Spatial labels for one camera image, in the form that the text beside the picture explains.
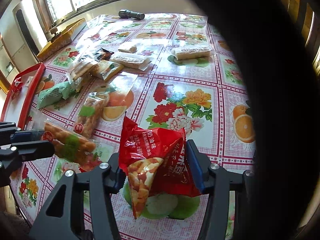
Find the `table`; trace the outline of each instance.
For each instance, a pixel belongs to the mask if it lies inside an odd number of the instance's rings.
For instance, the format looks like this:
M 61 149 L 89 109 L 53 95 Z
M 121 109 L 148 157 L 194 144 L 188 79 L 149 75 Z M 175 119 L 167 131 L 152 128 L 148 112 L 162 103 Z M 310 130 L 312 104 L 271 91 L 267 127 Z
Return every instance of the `table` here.
M 136 21 L 100 15 L 88 22 L 71 44 L 44 62 L 44 76 L 51 75 L 52 84 L 65 81 L 69 64 L 86 46 L 92 46 L 96 41 L 99 41 L 98 47 L 111 51 L 117 51 L 125 41 L 135 41 L 139 43 L 137 53 L 152 57 L 146 71 L 123 70 L 137 75 L 131 88 L 133 98 L 127 105 L 129 118 L 145 129 L 185 127 L 187 139 L 193 139 L 212 162 L 239 173 L 251 169 L 255 142 L 250 102 L 232 52 L 218 30 L 207 24 L 206 17 L 147 14 L 144 20 Z M 170 57 L 172 48 L 195 44 L 211 45 L 214 55 L 208 59 L 178 63 Z M 88 92 L 103 84 L 102 80 L 94 78 L 66 102 L 41 111 L 55 123 L 71 130 Z M 33 99 L 29 121 L 34 120 L 39 111 L 36 110 L 36 100 L 37 96 Z M 119 149 L 123 117 L 124 114 L 112 122 L 101 119 L 94 131 L 93 139 L 101 143 L 98 153 L 103 161 Z M 53 156 L 24 163 L 18 176 L 12 180 L 18 205 L 31 223 L 68 169 L 80 172 L 76 164 Z M 198 210 L 185 220 L 140 218 L 135 221 L 122 193 L 112 196 L 121 237 L 134 240 L 196 239 L 206 202 L 207 196 L 201 196 Z M 89 192 L 84 193 L 84 213 L 85 226 L 92 229 Z M 227 239 L 232 236 L 233 220 L 234 194 L 231 192 Z

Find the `red snack bag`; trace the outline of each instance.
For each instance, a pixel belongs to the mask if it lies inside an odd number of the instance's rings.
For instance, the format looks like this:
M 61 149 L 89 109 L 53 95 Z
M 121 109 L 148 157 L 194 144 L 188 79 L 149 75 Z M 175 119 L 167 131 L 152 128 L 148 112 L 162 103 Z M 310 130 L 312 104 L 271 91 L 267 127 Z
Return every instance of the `red snack bag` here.
M 135 219 L 141 215 L 150 192 L 152 195 L 161 192 L 200 195 L 184 163 L 184 143 L 184 130 L 145 130 L 124 117 L 119 167 L 128 175 Z M 175 158 L 173 164 L 177 168 L 170 169 L 171 158 Z

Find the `checkered pattern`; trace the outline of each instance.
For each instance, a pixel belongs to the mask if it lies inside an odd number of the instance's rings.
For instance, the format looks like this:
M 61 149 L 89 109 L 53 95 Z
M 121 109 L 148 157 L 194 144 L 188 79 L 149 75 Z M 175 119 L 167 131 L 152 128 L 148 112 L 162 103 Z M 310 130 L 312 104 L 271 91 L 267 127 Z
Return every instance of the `checkered pattern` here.
M 137 75 L 137 79 L 131 88 L 134 94 L 133 104 L 127 109 L 126 115 L 143 128 L 148 128 L 146 118 L 154 114 L 154 108 L 157 104 L 166 104 L 165 101 L 156 103 L 153 99 L 158 83 L 174 85 L 175 89 L 181 90 L 182 93 L 201 89 L 211 95 L 212 122 L 205 120 L 203 129 L 206 129 L 206 133 L 202 133 L 202 130 L 193 131 L 190 136 L 196 142 L 199 150 L 206 153 L 212 162 L 219 163 L 227 170 L 242 173 L 252 167 L 255 144 L 254 142 L 246 144 L 237 139 L 233 132 L 232 110 L 236 105 L 247 105 L 248 98 L 244 85 L 233 83 L 226 77 L 226 68 L 224 67 L 227 64 L 226 59 L 234 62 L 235 60 L 218 30 L 208 25 L 206 21 L 206 17 L 179 14 L 148 14 L 142 21 L 123 20 L 117 16 L 99 16 L 90 21 L 88 23 L 90 28 L 84 28 L 71 44 L 44 62 L 46 66 L 44 76 L 51 74 L 55 83 L 65 81 L 67 67 L 59 64 L 64 58 L 68 58 L 66 51 L 81 52 L 84 47 L 94 42 L 91 37 L 95 34 L 109 37 L 111 33 L 125 33 L 125 37 L 114 39 L 111 43 L 97 41 L 96 47 L 116 51 L 122 42 L 135 41 L 138 43 L 138 51 L 153 52 L 151 55 L 152 62 L 146 71 L 124 69 L 125 72 Z M 155 22 L 168 22 L 169 24 L 166 24 L 163 28 L 159 26 L 150 28 L 154 26 Z M 105 27 L 96 27 L 97 24 L 104 24 Z M 150 31 L 158 33 L 159 37 L 151 36 L 148 34 Z M 183 45 L 183 42 L 176 40 L 177 32 L 198 34 L 201 35 L 199 37 L 205 37 L 205 40 L 199 44 L 209 44 L 214 48 L 214 56 L 210 58 L 209 66 L 178 66 L 167 60 L 172 48 Z M 236 63 L 232 64 L 232 67 L 232 70 L 237 70 Z M 103 84 L 101 80 L 92 79 L 82 88 L 77 98 L 73 98 L 67 105 L 60 109 L 48 106 L 41 111 L 55 123 L 71 130 L 88 92 L 94 91 L 96 87 Z M 36 110 L 36 99 L 37 97 L 34 98 L 31 107 L 30 114 L 32 116 L 38 111 Z M 114 122 L 101 120 L 93 133 L 93 139 L 107 146 L 110 152 L 118 151 L 122 123 L 123 116 Z M 57 168 L 58 159 L 53 156 L 52 158 L 26 163 L 26 165 L 29 169 L 30 178 L 35 179 L 38 186 L 36 206 L 26 207 L 19 196 L 22 171 L 12 180 L 12 188 L 19 206 L 29 221 L 33 223 L 44 201 L 56 184 L 55 176 L 56 172 L 59 172 Z M 203 221 L 207 196 L 201 196 L 198 211 L 192 217 L 183 221 L 171 219 L 147 220 L 145 218 L 134 221 L 132 210 L 129 209 L 121 193 L 112 196 L 112 204 L 122 239 L 196 239 Z M 92 229 L 90 211 L 85 209 L 84 216 L 86 228 Z

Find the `yellow box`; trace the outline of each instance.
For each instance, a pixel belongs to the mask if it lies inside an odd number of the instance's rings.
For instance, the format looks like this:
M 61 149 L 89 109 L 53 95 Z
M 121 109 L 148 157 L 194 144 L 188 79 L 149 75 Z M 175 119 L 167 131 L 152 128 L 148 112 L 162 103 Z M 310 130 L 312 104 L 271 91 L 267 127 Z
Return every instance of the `yellow box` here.
M 59 49 L 68 45 L 79 32 L 87 25 L 84 18 L 68 25 L 60 34 L 60 36 L 53 42 L 49 41 L 44 48 L 39 52 L 37 58 L 40 62 L 43 62 L 46 58 L 57 52 Z

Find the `green snack package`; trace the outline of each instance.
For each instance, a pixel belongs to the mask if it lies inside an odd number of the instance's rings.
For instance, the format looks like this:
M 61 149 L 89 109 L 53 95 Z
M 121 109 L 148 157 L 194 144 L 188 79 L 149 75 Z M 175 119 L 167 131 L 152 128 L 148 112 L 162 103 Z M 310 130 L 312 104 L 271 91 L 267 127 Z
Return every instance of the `green snack package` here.
M 62 98 L 69 98 L 71 85 L 68 81 L 54 85 L 52 88 L 42 90 L 38 96 L 37 109 L 51 105 L 60 101 Z

